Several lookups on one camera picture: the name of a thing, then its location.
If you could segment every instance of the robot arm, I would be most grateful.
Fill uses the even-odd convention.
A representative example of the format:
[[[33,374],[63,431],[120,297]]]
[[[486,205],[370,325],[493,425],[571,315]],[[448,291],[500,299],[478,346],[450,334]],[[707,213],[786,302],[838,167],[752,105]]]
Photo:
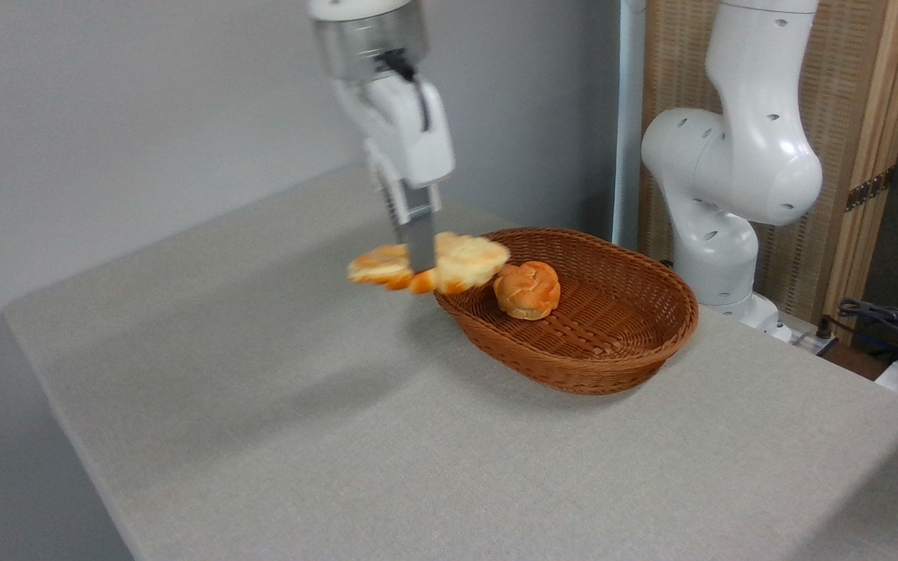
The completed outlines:
[[[703,305],[767,333],[777,308],[753,294],[750,221],[790,224],[819,195],[798,79],[817,0],[720,0],[705,68],[723,114],[664,111],[642,140],[674,229],[674,269]]]
[[[309,9],[335,93],[367,137],[398,241],[414,271],[431,269],[438,182],[455,157],[442,99],[414,67],[428,52],[420,0],[310,0]]]
[[[660,114],[642,144],[646,166],[681,168],[676,189],[745,220],[783,226],[806,213],[822,184],[798,103],[815,10],[816,0],[720,1],[705,68],[723,114]],[[667,162],[682,153],[688,162]]]

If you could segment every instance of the table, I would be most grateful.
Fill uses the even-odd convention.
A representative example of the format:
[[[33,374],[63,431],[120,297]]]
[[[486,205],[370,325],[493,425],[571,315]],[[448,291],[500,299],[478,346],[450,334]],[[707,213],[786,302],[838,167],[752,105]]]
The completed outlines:
[[[6,309],[137,559],[898,561],[897,394],[709,312],[634,390],[538,386],[434,298],[346,283],[391,237],[364,185],[335,171]]]

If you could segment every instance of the brown woven basket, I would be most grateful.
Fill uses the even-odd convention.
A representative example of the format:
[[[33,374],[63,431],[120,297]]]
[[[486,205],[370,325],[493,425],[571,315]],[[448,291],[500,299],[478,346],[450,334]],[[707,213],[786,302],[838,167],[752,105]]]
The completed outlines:
[[[641,253],[563,228],[512,228],[485,235],[514,265],[541,260],[560,277],[560,305],[538,322],[498,308],[491,284],[436,295],[466,337],[511,369],[585,395],[628,390],[651,379],[698,326],[695,294]]]

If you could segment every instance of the metal hinge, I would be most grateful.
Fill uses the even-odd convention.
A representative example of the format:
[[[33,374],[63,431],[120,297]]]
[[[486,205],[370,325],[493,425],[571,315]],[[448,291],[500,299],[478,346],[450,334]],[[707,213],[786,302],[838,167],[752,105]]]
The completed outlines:
[[[847,194],[847,206],[844,207],[845,212],[854,210],[856,206],[864,205],[870,199],[875,199],[880,192],[891,187],[893,176],[895,175],[896,166],[883,171],[874,178],[863,182],[863,184],[851,189]]]

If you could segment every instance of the bun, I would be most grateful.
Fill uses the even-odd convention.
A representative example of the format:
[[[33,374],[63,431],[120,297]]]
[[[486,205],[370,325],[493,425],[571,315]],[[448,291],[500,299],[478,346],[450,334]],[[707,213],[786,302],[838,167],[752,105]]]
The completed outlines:
[[[531,260],[506,265],[494,281],[498,308],[516,319],[542,319],[560,302],[560,278],[553,267]]]
[[[509,256],[508,249],[498,242],[443,231],[435,235],[434,269],[414,274],[406,245],[381,245],[352,260],[348,279],[353,283],[382,284],[390,291],[406,289],[415,295],[431,291],[456,295],[489,283]]]

